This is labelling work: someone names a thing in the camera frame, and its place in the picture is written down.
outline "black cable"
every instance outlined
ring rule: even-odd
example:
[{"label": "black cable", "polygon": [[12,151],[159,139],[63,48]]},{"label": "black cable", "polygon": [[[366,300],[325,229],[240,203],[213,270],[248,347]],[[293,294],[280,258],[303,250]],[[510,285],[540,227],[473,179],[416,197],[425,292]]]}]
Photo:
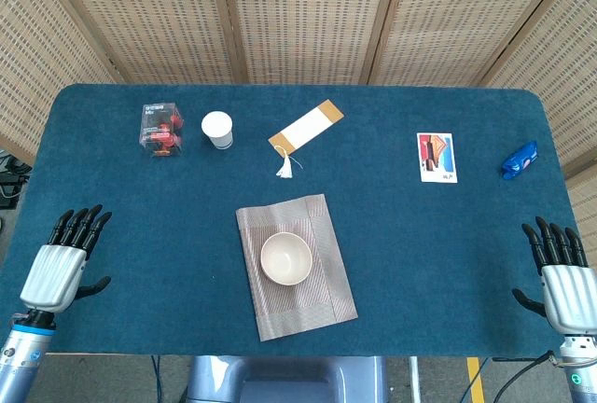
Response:
[{"label": "black cable", "polygon": [[10,158],[7,160],[7,163],[5,164],[4,168],[9,170],[13,174],[27,174],[27,173],[31,172],[31,170],[32,170],[32,168],[29,165],[27,165],[24,162],[20,162],[14,156],[10,156]]},{"label": "black cable", "polygon": [[535,359],[531,364],[529,364],[528,366],[526,366],[526,367],[522,368],[521,370],[519,370],[518,372],[516,372],[516,374],[512,378],[510,378],[506,384],[504,384],[502,386],[502,388],[500,389],[500,392],[498,392],[497,396],[495,396],[495,400],[493,401],[493,403],[497,403],[500,400],[500,397],[502,396],[502,394],[506,391],[506,389],[513,382],[515,382],[518,378],[520,378],[524,372],[531,370],[532,368],[540,365],[541,363],[545,363],[552,355],[553,355],[553,352],[551,350],[548,350],[544,354],[539,356],[537,359]]},{"label": "black cable", "polygon": [[475,384],[475,381],[477,380],[477,378],[479,377],[479,375],[481,374],[481,371],[483,370],[483,368],[485,367],[485,365],[487,364],[487,361],[489,361],[489,358],[485,358],[483,360],[483,362],[481,363],[481,367],[479,368],[479,370],[477,370],[477,373],[475,374],[475,376],[473,377],[473,379],[470,381],[470,383],[468,384],[468,386],[465,389],[465,392],[463,393],[463,397],[460,399],[460,403],[464,403],[466,396],[468,395],[468,391],[471,390],[471,388],[473,387],[473,384]]},{"label": "black cable", "polygon": [[178,403],[187,403],[188,386],[183,391],[182,395],[178,399]]},{"label": "black cable", "polygon": [[156,374],[156,394],[158,398],[158,403],[161,403],[162,400],[162,391],[161,391],[161,376],[160,376],[160,360],[161,356],[158,355],[158,360],[154,355],[151,355],[151,363],[153,364],[153,371]]},{"label": "black cable", "polygon": [[537,358],[502,358],[498,356],[496,358],[492,358],[494,363],[529,363],[531,361],[535,361]]}]

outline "yellow line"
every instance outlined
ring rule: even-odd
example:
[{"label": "yellow line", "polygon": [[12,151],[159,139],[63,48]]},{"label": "yellow line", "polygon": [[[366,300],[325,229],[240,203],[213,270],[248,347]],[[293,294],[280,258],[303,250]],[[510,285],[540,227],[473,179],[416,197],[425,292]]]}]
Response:
[{"label": "yellow line", "polygon": [[[467,358],[466,367],[468,368],[468,379],[469,382],[471,382],[473,378],[475,378],[475,375],[477,375],[477,372],[479,372],[479,359],[476,357]],[[470,389],[470,397],[473,403],[485,403],[485,398],[483,397],[483,383],[481,382],[480,375]]]}]

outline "cable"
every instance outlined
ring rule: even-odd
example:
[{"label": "cable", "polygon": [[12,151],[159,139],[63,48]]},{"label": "cable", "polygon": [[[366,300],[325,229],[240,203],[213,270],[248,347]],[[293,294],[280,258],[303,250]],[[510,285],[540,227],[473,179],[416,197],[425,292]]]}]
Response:
[{"label": "cable", "polygon": [[15,193],[14,195],[7,196],[4,192],[4,188],[0,185],[0,195],[5,197],[7,200],[12,200],[13,198],[16,198],[17,196],[19,196],[21,193],[22,193],[22,190],[19,191],[18,193]]},{"label": "cable", "polygon": [[32,168],[24,162],[21,162],[14,156],[10,156],[7,160],[5,168],[13,174],[27,174],[31,172]]},{"label": "cable", "polygon": [[8,319],[8,327],[9,328],[13,328],[15,325],[15,322],[19,319],[23,319],[25,317],[27,317],[29,314],[27,313],[14,313],[12,316],[10,316],[10,319]]},{"label": "cable", "polygon": [[497,393],[497,396],[495,396],[495,400],[493,401],[493,403],[497,403],[502,394],[506,391],[506,389],[513,383],[515,382],[518,378],[521,377],[521,375],[524,372],[527,372],[528,370],[531,370],[532,368],[534,368],[535,366],[540,365],[541,363],[545,363],[548,359],[551,358],[551,356],[553,355],[553,352],[551,350],[546,351],[544,354],[542,354],[541,356],[539,356],[535,361],[533,361],[531,364],[529,364],[528,366],[522,368],[521,370],[519,370],[518,372],[516,372],[516,374],[514,374],[514,376],[512,378],[510,378],[506,384],[504,384],[502,386],[502,388],[500,389],[500,392]]},{"label": "cable", "polygon": [[183,391],[182,395],[178,399],[178,403],[187,403],[188,386]]},{"label": "cable", "polygon": [[479,370],[477,370],[477,373],[475,374],[475,376],[473,377],[473,379],[470,381],[470,383],[466,387],[465,392],[463,393],[463,397],[460,399],[460,403],[464,403],[465,402],[465,398],[468,395],[468,391],[470,391],[471,388],[473,387],[473,384],[475,384],[475,381],[477,380],[477,378],[481,374],[481,371],[483,370],[483,368],[487,364],[487,361],[489,361],[489,358],[485,358],[483,360],[483,362],[481,363],[481,367],[479,368]]},{"label": "cable", "polygon": [[577,363],[566,363],[564,361],[558,361],[555,356],[552,356],[549,361],[556,368],[587,368],[597,363],[597,356],[587,359],[586,361],[579,361]]},{"label": "cable", "polygon": [[151,363],[153,364],[153,371],[156,374],[156,394],[158,397],[158,403],[161,403],[161,400],[163,398],[162,391],[161,391],[160,360],[161,360],[160,355],[158,355],[157,361],[156,361],[156,357],[154,355],[151,355]]},{"label": "cable", "polygon": [[492,358],[494,363],[530,363],[531,361],[535,361],[536,358],[503,358],[501,356]]}]

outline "white bowl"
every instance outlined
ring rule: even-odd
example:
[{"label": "white bowl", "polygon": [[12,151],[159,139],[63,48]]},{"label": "white bowl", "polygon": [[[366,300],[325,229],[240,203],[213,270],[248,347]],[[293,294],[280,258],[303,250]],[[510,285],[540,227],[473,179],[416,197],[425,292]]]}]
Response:
[{"label": "white bowl", "polygon": [[298,285],[311,272],[311,249],[298,235],[274,233],[261,247],[261,268],[280,285]]}]

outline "robotic arm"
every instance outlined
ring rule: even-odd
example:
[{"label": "robotic arm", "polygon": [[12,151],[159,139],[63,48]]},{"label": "robotic arm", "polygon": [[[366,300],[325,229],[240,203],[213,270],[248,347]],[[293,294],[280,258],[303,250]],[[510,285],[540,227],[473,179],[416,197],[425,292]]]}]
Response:
[{"label": "robotic arm", "polygon": [[101,210],[101,205],[74,215],[69,210],[56,222],[48,244],[37,252],[21,291],[29,311],[13,316],[12,330],[0,352],[0,402],[25,401],[56,330],[54,315],[110,283],[110,277],[104,277],[95,285],[79,286],[93,247],[112,215],[107,212],[95,219]]},{"label": "robotic arm", "polygon": [[545,303],[528,299],[519,289],[512,294],[525,309],[546,317],[564,336],[562,361],[551,358],[566,373],[574,403],[597,402],[597,274],[589,267],[576,233],[537,217],[541,239],[528,224],[529,239]]}]

